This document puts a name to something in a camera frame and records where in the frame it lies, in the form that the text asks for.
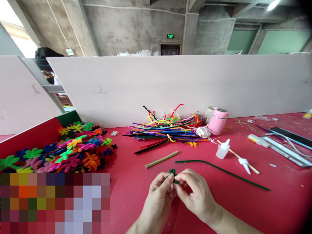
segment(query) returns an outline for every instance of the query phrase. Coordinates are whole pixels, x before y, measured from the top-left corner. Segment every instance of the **exit sign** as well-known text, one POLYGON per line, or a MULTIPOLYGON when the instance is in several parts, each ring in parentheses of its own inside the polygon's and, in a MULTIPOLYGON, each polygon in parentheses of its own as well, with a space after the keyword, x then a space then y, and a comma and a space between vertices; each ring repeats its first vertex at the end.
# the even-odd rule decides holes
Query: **exit sign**
POLYGON ((174 34, 167 34, 168 39, 174 39, 175 35, 174 34))

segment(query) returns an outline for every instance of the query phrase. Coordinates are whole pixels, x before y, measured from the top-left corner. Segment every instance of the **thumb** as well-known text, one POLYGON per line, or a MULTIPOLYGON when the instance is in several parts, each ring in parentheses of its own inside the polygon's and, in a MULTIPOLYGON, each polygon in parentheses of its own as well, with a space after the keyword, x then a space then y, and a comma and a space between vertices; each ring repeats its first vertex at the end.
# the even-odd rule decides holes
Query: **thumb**
POLYGON ((164 197, 166 195, 166 192, 170 189, 170 186, 173 183, 173 179, 174 179, 174 174, 171 173, 166 179, 165 181, 162 183, 161 186, 159 186, 158 190, 160 192, 160 195, 162 197, 164 197))
POLYGON ((181 199, 181 201, 186 205, 187 208, 191 207, 192 205, 192 200, 189 197, 188 193, 183 190, 181 185, 175 184, 175 189, 178 197, 181 199))

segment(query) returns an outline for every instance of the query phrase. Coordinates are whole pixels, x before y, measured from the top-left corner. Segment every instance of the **phone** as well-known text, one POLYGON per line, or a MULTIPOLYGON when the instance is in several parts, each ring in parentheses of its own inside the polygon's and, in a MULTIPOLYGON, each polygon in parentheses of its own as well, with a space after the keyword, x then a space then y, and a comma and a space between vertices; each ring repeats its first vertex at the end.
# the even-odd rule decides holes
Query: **phone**
POLYGON ((290 140, 296 142, 297 144, 302 145, 308 149, 312 149, 312 141, 307 138, 301 137, 297 134, 294 134, 279 127, 270 128, 269 130, 273 133, 283 134, 284 136, 289 137, 290 140))

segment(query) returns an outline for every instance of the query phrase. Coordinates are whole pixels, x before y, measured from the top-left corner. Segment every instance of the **pixelated area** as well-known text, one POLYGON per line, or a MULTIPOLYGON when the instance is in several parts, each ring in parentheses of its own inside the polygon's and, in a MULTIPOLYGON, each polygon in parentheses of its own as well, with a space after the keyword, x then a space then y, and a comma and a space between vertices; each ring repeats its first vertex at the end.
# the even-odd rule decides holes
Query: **pixelated area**
POLYGON ((1 176, 1 234, 110 233, 110 174, 1 176))

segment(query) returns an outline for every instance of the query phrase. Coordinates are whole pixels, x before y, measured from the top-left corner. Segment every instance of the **white nozzle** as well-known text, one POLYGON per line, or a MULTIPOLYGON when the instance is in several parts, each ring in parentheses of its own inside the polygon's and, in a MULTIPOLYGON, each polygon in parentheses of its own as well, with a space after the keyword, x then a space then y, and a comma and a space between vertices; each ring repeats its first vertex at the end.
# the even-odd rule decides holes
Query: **white nozzle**
POLYGON ((223 142, 222 144, 221 144, 221 149, 223 149, 223 150, 228 150, 229 148, 230 148, 230 145, 229 145, 229 143, 230 143, 230 139, 228 139, 226 142, 223 142))
POLYGON ((238 161, 240 162, 241 165, 244 166, 244 168, 246 169, 246 171, 248 172, 248 174, 251 174, 250 173, 250 170, 249 170, 249 167, 248 167, 248 161, 247 159, 238 159, 238 161))

